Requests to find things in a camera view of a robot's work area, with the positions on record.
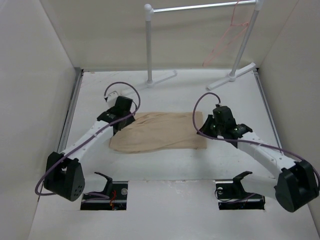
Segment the beige drawstring trousers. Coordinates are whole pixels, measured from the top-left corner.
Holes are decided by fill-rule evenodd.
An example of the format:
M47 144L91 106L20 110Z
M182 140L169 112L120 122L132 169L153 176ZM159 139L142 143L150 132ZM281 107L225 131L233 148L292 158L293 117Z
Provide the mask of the beige drawstring trousers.
M203 114L192 112L140 112L135 121L118 131L109 148L125 154L171 149L206 149L207 141L197 134L196 126L204 123Z

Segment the pink wire hanger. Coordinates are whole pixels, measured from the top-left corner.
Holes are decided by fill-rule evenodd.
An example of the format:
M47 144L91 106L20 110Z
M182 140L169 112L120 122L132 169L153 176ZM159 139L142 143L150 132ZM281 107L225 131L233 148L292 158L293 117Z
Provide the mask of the pink wire hanger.
M236 2L235 6L233 7L229 27L226 29L222 37L216 43L211 53L204 59L202 67L208 67L211 62L213 62L220 55L222 55L223 52L226 51L232 45L233 42L235 42L247 31L247 28L249 27L248 21L235 21L237 6L242 2L242 0L238 0Z

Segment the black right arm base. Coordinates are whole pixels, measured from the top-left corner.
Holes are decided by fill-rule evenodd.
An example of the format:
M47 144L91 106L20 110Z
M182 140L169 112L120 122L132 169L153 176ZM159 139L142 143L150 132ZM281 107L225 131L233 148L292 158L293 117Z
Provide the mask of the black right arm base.
M246 192L241 181L252 172L245 171L232 179L215 180L214 195L218 200L218 209L227 210L264 210L266 199L264 196Z

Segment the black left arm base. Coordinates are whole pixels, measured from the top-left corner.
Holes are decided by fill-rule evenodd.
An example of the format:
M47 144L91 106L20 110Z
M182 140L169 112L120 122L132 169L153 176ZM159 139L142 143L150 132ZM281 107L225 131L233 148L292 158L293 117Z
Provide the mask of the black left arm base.
M95 172L85 182L80 210L125 211L128 189L128 181L114 181L110 176Z

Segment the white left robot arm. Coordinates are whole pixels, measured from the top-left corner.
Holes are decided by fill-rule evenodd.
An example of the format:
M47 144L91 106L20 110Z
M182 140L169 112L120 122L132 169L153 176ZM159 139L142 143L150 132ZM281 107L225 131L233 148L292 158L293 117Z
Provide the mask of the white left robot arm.
M71 202L77 200L86 184L81 162L92 158L98 147L135 121L132 104L131 98L118 96L114 106L102 112L77 142L62 152L52 152L47 158L44 188Z

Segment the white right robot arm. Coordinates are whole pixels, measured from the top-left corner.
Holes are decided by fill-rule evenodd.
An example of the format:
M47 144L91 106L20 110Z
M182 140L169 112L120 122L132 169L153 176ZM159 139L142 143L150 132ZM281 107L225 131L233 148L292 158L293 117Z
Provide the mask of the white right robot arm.
M232 179L232 192L228 197L234 203L256 194L277 200L288 212L295 212L320 195L320 176L305 159L292 158L293 153L268 145L245 124L237 124L227 106L216 105L197 134L211 140L225 141L248 154L273 178L255 176L244 171Z

